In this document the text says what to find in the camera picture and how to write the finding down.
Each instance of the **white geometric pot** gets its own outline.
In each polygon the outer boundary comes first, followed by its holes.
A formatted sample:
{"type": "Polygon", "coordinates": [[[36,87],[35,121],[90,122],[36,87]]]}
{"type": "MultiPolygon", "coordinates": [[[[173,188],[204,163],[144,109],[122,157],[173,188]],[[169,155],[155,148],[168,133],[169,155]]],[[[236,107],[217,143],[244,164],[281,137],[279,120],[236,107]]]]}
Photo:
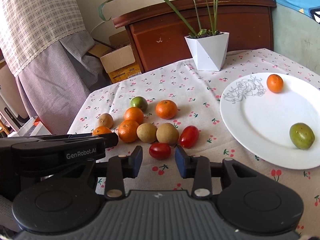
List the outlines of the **white geometric pot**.
{"type": "Polygon", "coordinates": [[[199,71],[219,71],[226,60],[229,33],[200,39],[185,37],[199,71]]]}

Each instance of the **green lime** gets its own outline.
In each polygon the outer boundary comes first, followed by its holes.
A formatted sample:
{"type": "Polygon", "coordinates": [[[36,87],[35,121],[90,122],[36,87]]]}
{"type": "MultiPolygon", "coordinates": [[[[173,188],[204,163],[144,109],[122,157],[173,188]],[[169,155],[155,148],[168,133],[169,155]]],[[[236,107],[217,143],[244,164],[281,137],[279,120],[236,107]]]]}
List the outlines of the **green lime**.
{"type": "Polygon", "coordinates": [[[305,123],[298,122],[290,128],[290,139],[299,149],[306,150],[315,141],[315,135],[305,123]]]}
{"type": "Polygon", "coordinates": [[[132,107],[138,107],[145,112],[148,108],[148,102],[143,97],[135,97],[131,100],[132,107]]]}

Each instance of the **white plate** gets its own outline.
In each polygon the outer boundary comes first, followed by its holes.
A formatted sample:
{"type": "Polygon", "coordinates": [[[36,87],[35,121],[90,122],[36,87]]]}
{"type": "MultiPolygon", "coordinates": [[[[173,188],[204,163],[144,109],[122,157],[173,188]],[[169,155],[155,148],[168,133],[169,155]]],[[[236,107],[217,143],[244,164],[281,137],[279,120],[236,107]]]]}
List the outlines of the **white plate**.
{"type": "Polygon", "coordinates": [[[224,90],[220,112],[233,137],[265,161],[296,170],[320,166],[320,91],[309,83],[279,73],[241,77],[224,90]],[[271,74],[282,77],[281,93],[268,89],[271,74]],[[308,150],[297,149],[290,140],[290,127],[297,122],[315,134],[308,150]]]}

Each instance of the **cherry print tablecloth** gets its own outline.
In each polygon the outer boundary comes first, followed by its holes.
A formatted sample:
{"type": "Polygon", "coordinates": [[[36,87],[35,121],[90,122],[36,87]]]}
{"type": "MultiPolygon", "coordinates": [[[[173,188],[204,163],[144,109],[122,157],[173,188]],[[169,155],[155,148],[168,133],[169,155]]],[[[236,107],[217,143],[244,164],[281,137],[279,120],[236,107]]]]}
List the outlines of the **cherry print tablecloth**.
{"type": "MultiPolygon", "coordinates": [[[[297,227],[303,235],[320,235],[320,168],[298,171],[278,167],[248,152],[229,133],[220,116],[220,97],[228,84],[241,76],[258,72],[275,72],[292,75],[320,89],[320,76],[309,69],[267,49],[258,49],[228,56],[220,72],[198,72],[192,59],[175,62],[154,71],[105,87],[90,94],[80,109],[69,133],[88,133],[97,124],[100,114],[109,113],[115,121],[112,128],[123,121],[130,100],[142,96],[148,101],[145,122],[160,125],[171,122],[181,133],[188,125],[201,130],[199,140],[187,154],[208,157],[221,162],[228,156],[260,173],[295,190],[303,199],[304,214],[297,227]],[[170,99],[178,106],[178,114],[171,120],[162,120],[155,114],[157,102],[170,99]]],[[[107,157],[129,155],[136,145],[143,147],[143,162],[136,179],[125,179],[126,191],[141,190],[191,190],[193,179],[182,179],[174,161],[157,161],[148,154],[149,144],[136,141],[106,149],[107,157]]],[[[103,193],[104,179],[97,185],[103,193]]],[[[218,179],[212,179],[213,193],[221,191],[218,179]]]]}

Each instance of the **potted plant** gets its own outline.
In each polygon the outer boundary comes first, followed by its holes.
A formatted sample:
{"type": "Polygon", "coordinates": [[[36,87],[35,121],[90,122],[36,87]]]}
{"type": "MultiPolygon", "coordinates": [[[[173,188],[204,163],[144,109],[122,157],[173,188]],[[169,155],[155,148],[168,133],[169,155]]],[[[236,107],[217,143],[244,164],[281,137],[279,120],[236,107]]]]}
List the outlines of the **potted plant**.
{"type": "MultiPolygon", "coordinates": [[[[111,1],[113,0],[107,0],[99,5],[99,16],[103,21],[108,20],[104,17],[102,9],[106,3],[109,3],[111,1]]],[[[186,36],[185,39],[197,69],[219,71],[226,59],[229,33],[220,32],[219,30],[217,30],[218,0],[213,0],[213,19],[208,0],[205,0],[208,8],[211,30],[203,29],[201,27],[196,1],[193,0],[199,25],[198,32],[194,30],[194,28],[188,23],[188,21],[181,15],[181,13],[169,0],[164,1],[172,8],[172,10],[175,11],[175,13],[181,18],[181,20],[190,30],[189,35],[186,36]]]]}

